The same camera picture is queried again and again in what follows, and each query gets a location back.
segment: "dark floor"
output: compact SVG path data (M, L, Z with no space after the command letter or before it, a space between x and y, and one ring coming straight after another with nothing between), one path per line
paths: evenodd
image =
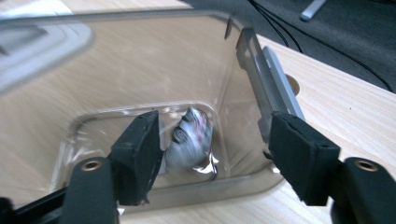
M310 22L300 21L299 17L312 0L255 1L294 36L304 54L385 90L396 91L394 1L328 0ZM239 16L251 20L256 33L285 44L248 0L184 2L194 8L236 11ZM297 50L291 38L274 25L290 47Z

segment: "transparent container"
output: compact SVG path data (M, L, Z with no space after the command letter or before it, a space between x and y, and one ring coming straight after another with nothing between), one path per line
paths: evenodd
M83 34L76 35L85 36L79 50L61 56L48 50L40 57L54 60L37 61L1 86L0 194L17 206L67 186L75 164L106 157L144 112L159 110L166 149L191 105L214 125L216 169L165 167L150 204L128 210L248 195L282 180L263 155L262 139L271 112L287 108L254 31L234 16L182 9L0 21L0 30L10 26L78 26Z

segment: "clear plastic bin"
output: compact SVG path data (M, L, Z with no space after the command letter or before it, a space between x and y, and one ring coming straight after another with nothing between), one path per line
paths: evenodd
M261 81L270 75L251 29L226 13L182 9L1 21L0 30L74 24L91 36L79 53L26 68L1 91L1 196L18 206L67 186L77 162L106 157L134 117L152 109L167 147L190 105L214 124L217 173L165 171L150 204L128 209L222 200L282 180L263 155L267 133L258 121L268 127L271 111L286 107L265 87L273 80Z

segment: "wooden table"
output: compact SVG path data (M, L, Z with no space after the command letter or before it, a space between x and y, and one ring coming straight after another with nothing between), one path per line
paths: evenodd
M28 1L5 1L0 8ZM75 13L187 7L178 1L63 0ZM306 121L342 148L341 159L377 161L396 176L396 95L259 36L277 54L285 73L300 84L297 100ZM121 216L121 223L331 223L330 206L307 207L286 182L262 194L215 203Z

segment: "light wood surface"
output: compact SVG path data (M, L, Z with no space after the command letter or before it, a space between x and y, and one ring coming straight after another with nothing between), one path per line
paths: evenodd
M87 9L146 8L145 4L139 5L137 1L116 1L112 4L102 3L102 1L85 1L83 5L78 3L79 1L64 0L64 2L75 12ZM150 1L150 3L151 6L161 6L161 4L156 5L157 1ZM14 7L7 7L5 4L12 5L9 1L5 1L0 3L0 7ZM172 4L177 7L183 5L179 2ZM341 159L357 156L377 161L395 177L396 95L264 37L259 36L259 40L262 47L268 45L276 52L285 73L298 81L301 89L297 100L302 107L306 121L342 148ZM67 64L62 69L70 71L70 69L86 68L73 68L72 64ZM37 92L40 92L39 89L42 86L38 83L35 85ZM90 106L83 100L74 102L73 99L64 99L70 104ZM60 116L62 120L71 119L74 113L75 111L70 111L70 114ZM11 168L1 172L1 176L16 175ZM49 174L46 174L44 168L42 172L43 175L34 177L37 186L43 185L41 181L47 181L46 177ZM331 223L329 210L329 205L327 207L304 206L299 202L290 185L282 183L275 189L253 196L127 214L121 216L121 223Z

